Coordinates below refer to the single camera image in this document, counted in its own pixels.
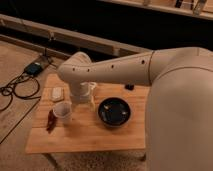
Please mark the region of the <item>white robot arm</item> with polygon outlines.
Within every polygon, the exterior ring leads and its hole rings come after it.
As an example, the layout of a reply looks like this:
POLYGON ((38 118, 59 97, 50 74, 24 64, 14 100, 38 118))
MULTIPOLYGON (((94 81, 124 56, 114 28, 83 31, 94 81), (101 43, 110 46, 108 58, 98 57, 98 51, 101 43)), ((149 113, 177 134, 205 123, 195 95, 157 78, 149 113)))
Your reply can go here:
POLYGON ((84 82, 150 88, 145 107, 147 171, 213 171, 213 51, 153 50, 93 62, 84 52, 58 68, 79 99, 84 82))

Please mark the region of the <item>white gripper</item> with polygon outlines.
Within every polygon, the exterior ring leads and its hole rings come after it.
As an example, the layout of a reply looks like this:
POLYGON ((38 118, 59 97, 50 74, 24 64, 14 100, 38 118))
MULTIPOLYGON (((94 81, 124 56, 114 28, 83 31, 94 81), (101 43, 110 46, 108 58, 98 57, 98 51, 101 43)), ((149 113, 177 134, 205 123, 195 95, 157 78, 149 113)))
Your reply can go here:
POLYGON ((87 105, 91 110, 94 110, 94 89, 96 86, 95 82, 70 84, 69 90, 72 109, 80 105, 87 105))

